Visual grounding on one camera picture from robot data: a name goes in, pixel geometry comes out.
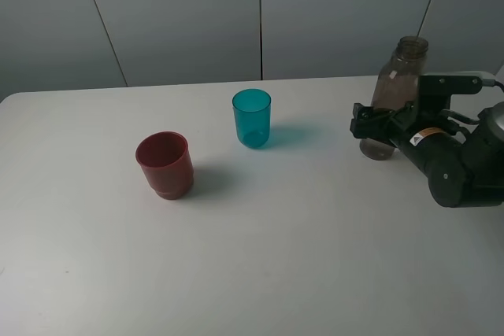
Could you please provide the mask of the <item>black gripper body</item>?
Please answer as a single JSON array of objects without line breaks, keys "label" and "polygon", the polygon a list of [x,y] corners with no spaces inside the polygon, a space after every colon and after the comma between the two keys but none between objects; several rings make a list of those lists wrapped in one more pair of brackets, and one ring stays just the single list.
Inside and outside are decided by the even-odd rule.
[{"label": "black gripper body", "polygon": [[453,122],[443,112],[449,102],[412,102],[387,122],[388,139],[404,155],[453,153]]}]

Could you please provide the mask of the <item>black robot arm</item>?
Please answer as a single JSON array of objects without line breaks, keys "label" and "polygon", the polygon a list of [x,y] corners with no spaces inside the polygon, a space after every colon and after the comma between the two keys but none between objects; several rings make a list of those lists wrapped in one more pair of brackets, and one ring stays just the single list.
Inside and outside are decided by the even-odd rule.
[{"label": "black robot arm", "polygon": [[473,131],[454,122],[449,109],[393,111],[354,104],[350,131],[396,147],[428,179],[438,205],[447,208],[503,203],[503,104],[482,110]]}]

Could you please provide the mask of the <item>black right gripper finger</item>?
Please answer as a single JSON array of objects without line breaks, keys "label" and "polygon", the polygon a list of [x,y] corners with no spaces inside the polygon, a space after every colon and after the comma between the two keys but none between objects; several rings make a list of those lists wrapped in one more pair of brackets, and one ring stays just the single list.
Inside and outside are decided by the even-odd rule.
[{"label": "black right gripper finger", "polygon": [[352,116],[355,120],[371,120],[376,118],[388,118],[395,111],[393,109],[375,108],[373,106],[364,106],[361,103],[354,103]]}]

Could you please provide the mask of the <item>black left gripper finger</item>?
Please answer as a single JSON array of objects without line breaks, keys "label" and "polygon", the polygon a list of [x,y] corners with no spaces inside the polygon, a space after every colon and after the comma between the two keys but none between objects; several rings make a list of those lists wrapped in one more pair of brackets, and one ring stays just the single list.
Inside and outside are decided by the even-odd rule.
[{"label": "black left gripper finger", "polygon": [[350,132],[356,139],[371,139],[382,143],[391,143],[387,133],[388,118],[353,118]]}]

